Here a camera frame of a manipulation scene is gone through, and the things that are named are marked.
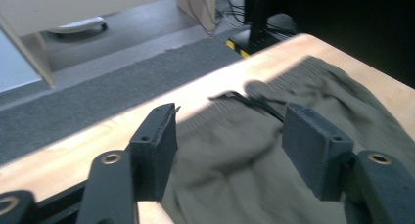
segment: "black drawstring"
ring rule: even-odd
[[[235,91],[229,91],[222,95],[219,95],[217,97],[210,97],[210,100],[218,100],[218,99],[233,99],[236,101],[239,101],[246,105],[249,108],[261,108],[262,110],[268,112],[272,116],[279,119],[281,122],[284,122],[284,116],[279,114],[272,106],[270,106],[267,102],[277,103],[281,105],[285,105],[286,102],[280,101],[280,100],[270,100],[263,97],[255,98],[252,96],[249,96],[248,98],[244,97],[238,92]]]

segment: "wooden table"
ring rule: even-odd
[[[44,200],[86,179],[95,156],[109,150],[124,149],[152,108],[176,103],[176,106],[181,106],[177,120],[183,121],[206,107],[209,104],[207,97],[226,90],[243,93],[244,83],[271,80],[307,55],[340,67],[365,85],[415,139],[414,89],[315,37],[299,35],[6,164],[0,168],[0,193],[27,189],[38,201]],[[158,204],[139,202],[139,205],[141,223],[171,223]]]

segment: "floor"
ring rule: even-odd
[[[232,2],[243,5],[243,0]],[[226,0],[216,0],[218,11],[226,7]],[[109,27],[104,32],[98,27],[62,39],[42,32],[56,85],[51,88],[37,82],[2,93],[0,111],[209,37],[195,20],[176,7],[175,0],[161,0],[106,15],[104,19]],[[240,25],[230,16],[216,21],[220,24],[214,34]]]

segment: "green fabric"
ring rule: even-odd
[[[390,154],[415,176],[413,140],[340,69],[309,57],[254,91],[315,109],[356,142],[356,152]],[[179,150],[161,202],[173,221],[346,223],[341,202],[319,201],[300,178],[281,147],[282,126],[232,100],[179,124]]]

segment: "gray carpet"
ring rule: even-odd
[[[0,112],[0,164],[240,60],[241,57],[224,44],[228,37],[238,32],[240,30],[226,31],[169,50]]]

